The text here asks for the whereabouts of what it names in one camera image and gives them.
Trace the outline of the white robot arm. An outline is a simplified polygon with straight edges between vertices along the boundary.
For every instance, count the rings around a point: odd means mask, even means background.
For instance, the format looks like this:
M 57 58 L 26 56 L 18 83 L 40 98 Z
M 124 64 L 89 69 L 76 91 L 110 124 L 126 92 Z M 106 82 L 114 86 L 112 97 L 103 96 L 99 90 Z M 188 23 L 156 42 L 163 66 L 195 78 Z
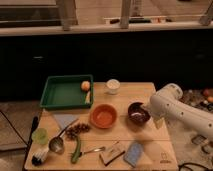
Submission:
M 174 117 L 213 141 L 213 114 L 180 102 L 182 96 L 183 91 L 177 84 L 167 84 L 151 95 L 150 115 L 155 121 L 164 116 Z

